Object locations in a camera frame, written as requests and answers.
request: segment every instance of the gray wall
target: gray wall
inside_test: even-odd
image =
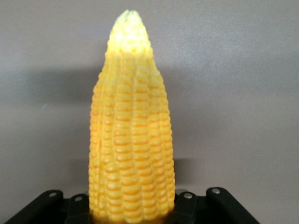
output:
[[[299,223],[297,0],[1,1],[0,222],[46,190],[87,191],[92,88],[125,9],[165,80],[177,188]]]

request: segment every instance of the ear of corn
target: ear of corn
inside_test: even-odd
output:
[[[136,11],[116,20],[93,89],[89,206],[97,223],[143,223],[174,207],[165,86]]]

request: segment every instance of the corn cob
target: corn cob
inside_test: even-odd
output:
[[[121,14],[93,89],[89,207],[94,224],[158,220],[174,207],[165,86],[136,11]]]

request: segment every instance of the screw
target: screw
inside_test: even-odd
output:
[[[214,194],[220,194],[220,190],[219,189],[217,189],[217,188],[213,188],[212,189],[212,192],[214,193]]]
[[[56,196],[56,194],[57,194],[56,192],[52,192],[49,194],[49,197],[54,197],[54,196]]]
[[[81,201],[81,200],[82,200],[82,197],[81,197],[81,196],[75,198],[75,201],[76,201],[76,202]]]
[[[191,199],[192,198],[192,194],[190,194],[190,193],[184,193],[184,198]]]

